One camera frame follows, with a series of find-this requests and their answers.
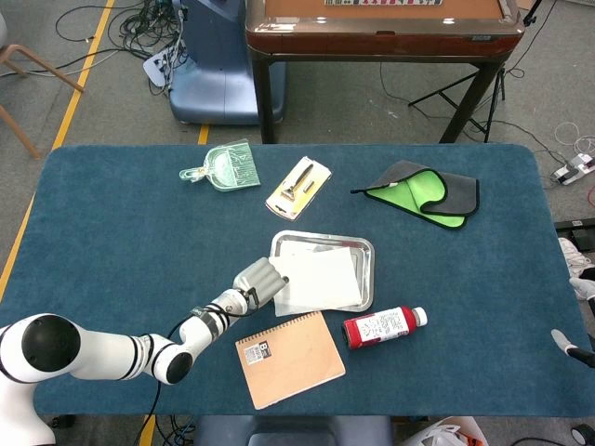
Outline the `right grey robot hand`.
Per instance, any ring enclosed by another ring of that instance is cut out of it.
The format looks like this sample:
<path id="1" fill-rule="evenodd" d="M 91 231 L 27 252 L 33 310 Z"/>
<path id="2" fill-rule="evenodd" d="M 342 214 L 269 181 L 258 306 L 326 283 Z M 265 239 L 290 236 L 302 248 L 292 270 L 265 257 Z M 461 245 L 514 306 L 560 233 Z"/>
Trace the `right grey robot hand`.
<path id="1" fill-rule="evenodd" d="M 569 282 L 575 289 L 577 296 L 585 300 L 591 313 L 594 313 L 594 281 L 571 278 Z M 594 351 L 587 351 L 577 347 L 558 329 L 552 329 L 550 334 L 557 347 L 566 356 L 586 364 L 589 368 L 594 368 Z"/>

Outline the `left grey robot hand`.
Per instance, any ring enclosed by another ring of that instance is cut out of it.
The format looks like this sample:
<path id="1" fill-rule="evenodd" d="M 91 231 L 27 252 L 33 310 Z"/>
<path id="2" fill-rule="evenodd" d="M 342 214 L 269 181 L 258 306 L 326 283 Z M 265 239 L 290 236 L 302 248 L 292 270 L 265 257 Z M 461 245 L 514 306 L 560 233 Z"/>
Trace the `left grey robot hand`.
<path id="1" fill-rule="evenodd" d="M 288 282 L 289 279 L 267 257 L 262 257 L 241 271 L 234 278 L 232 287 L 245 297 L 249 310 L 256 310 L 271 301 Z"/>

